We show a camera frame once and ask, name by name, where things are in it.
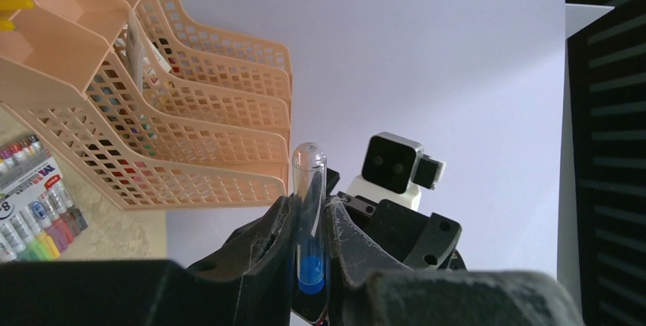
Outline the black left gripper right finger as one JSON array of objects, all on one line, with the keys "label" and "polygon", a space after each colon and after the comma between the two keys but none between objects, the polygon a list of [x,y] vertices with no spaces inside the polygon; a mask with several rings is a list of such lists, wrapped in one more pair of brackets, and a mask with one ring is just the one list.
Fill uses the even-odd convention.
[{"label": "black left gripper right finger", "polygon": [[582,325],[567,290],[532,271],[413,270],[355,225],[340,200],[325,208],[332,325]]}]

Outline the blue capped test tube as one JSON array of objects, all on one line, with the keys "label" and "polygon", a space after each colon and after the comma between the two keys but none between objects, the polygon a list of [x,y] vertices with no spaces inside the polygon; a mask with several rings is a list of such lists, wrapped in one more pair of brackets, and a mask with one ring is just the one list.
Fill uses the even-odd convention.
[{"label": "blue capped test tube", "polygon": [[326,200],[327,157],[313,142],[304,142],[293,153],[293,196],[299,201],[300,221],[296,244],[296,278],[306,295],[325,286],[326,249],[323,216]]}]

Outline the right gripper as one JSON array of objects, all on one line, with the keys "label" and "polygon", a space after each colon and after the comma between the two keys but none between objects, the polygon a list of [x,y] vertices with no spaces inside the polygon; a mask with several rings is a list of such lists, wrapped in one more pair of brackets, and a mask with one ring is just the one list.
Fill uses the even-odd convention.
[{"label": "right gripper", "polygon": [[375,245],[413,269],[466,269],[457,249],[461,224],[438,213],[419,212],[419,185],[410,183],[404,193],[396,193],[359,175],[337,197],[345,210],[339,223],[346,228],[332,224],[330,243],[340,244],[343,235],[357,235],[359,244],[351,255]]}]

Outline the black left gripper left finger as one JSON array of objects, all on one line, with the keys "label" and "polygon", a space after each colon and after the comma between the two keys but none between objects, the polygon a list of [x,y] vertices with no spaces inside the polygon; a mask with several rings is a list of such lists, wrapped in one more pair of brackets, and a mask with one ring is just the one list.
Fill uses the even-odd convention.
[{"label": "black left gripper left finger", "polygon": [[280,197],[219,250],[172,260],[1,267],[3,325],[287,325],[300,200]]}]

